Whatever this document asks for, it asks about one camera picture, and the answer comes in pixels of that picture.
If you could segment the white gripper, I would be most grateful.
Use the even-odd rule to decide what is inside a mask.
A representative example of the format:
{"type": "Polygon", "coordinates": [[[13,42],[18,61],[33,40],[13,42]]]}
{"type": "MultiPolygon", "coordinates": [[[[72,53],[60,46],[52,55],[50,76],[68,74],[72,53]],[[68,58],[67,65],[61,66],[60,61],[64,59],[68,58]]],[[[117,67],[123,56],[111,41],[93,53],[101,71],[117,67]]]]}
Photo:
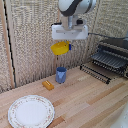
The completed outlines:
{"type": "Polygon", "coordinates": [[[54,40],[84,40],[88,37],[88,27],[76,26],[74,29],[65,30],[62,25],[52,26],[52,38],[54,40]]]}

